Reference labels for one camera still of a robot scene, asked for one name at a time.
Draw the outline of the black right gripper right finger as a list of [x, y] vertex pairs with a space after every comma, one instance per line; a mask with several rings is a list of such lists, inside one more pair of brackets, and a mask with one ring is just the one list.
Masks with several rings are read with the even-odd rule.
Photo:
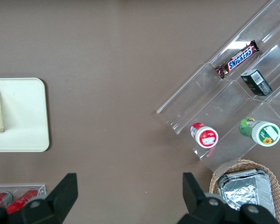
[[277, 219], [263, 206], [244, 204], [234, 210], [222, 200], [207, 197], [192, 173], [183, 173], [182, 192], [188, 213], [180, 224], [277, 224]]

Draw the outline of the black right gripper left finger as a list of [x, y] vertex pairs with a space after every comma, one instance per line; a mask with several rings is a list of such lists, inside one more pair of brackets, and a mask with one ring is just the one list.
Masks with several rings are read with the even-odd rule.
[[0, 224], [61, 224], [77, 197], [77, 174], [68, 173], [49, 195], [37, 196], [11, 214], [0, 208]]

